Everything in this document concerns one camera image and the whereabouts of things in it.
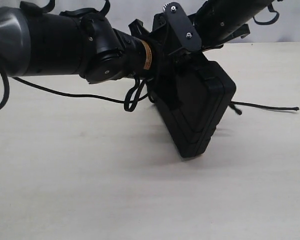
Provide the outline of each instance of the screw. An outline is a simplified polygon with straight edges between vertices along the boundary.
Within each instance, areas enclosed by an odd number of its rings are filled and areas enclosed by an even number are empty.
[[[192,33],[191,33],[191,32],[188,32],[188,33],[186,34],[186,38],[187,38],[187,39],[191,39],[191,38],[192,38]]]
[[[177,11],[176,6],[172,6],[172,7],[171,7],[171,12],[174,14],[176,11]]]

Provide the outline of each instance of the robotic arm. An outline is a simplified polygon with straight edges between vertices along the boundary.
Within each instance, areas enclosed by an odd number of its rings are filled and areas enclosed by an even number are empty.
[[[22,1],[20,8],[0,8],[0,73],[21,76],[79,75],[90,84],[135,79],[124,109],[135,110],[149,97],[156,104],[182,157],[202,154],[228,106],[236,85],[203,52],[250,33],[247,21],[275,0],[208,0],[187,15],[171,2],[154,16],[152,31],[136,19],[131,35],[112,28],[101,11],[83,8],[49,14],[46,7]],[[276,12],[274,22],[278,20]],[[140,97],[144,87],[148,94]],[[6,104],[9,92],[0,105]]]

